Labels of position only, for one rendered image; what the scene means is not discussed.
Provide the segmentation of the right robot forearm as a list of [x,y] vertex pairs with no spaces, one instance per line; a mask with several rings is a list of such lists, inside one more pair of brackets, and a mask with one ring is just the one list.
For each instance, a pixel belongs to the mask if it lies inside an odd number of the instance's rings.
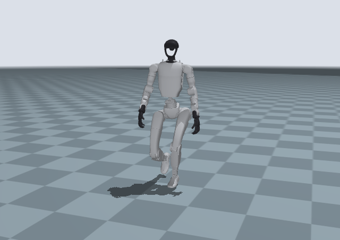
[[[146,108],[147,108],[147,104],[148,104],[148,101],[149,101],[149,98],[150,98],[150,93],[145,92],[146,86],[145,86],[143,94],[142,94],[141,105],[140,105],[139,109],[141,109],[142,105],[145,105]],[[146,108],[145,108],[145,110],[146,110]]]

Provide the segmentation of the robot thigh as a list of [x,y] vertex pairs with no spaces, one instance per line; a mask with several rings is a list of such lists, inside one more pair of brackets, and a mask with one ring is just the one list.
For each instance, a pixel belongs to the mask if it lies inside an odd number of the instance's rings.
[[180,112],[177,117],[176,127],[173,137],[173,142],[170,145],[170,151],[177,151],[177,148],[181,145],[183,135],[191,119],[191,111],[187,107],[180,108]]
[[159,141],[162,134],[163,122],[165,121],[164,110],[159,110],[153,114],[151,129],[150,129],[150,153],[152,158],[159,158],[161,149],[159,148]]

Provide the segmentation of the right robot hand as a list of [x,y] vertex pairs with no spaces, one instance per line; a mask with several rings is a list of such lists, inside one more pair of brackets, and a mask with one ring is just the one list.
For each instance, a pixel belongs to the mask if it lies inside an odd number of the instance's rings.
[[[141,127],[141,128],[144,128],[144,124],[142,123],[142,119],[144,120],[144,117],[143,117],[143,114],[145,113],[145,108],[146,108],[146,106],[145,105],[142,105],[141,106],[141,109],[139,109],[139,116],[138,116],[138,120],[139,120],[139,122],[138,122],[138,124],[139,124],[139,126]],[[144,125],[144,126],[143,126]]]

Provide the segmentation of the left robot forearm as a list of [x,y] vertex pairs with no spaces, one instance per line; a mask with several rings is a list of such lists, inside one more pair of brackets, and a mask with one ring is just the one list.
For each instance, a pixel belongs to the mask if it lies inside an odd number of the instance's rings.
[[[199,110],[198,110],[198,93],[196,87],[194,87],[194,95],[190,97],[191,100],[191,109],[192,112],[195,110],[197,112],[197,116],[199,116]],[[191,114],[192,114],[191,112]]]

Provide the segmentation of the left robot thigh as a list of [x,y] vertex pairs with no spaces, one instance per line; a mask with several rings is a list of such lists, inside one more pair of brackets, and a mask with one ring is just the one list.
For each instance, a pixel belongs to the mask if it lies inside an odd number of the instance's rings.
[[180,108],[180,112],[177,117],[176,127],[173,137],[173,142],[170,145],[170,151],[177,151],[177,148],[181,145],[183,135],[191,119],[191,111],[187,107]]

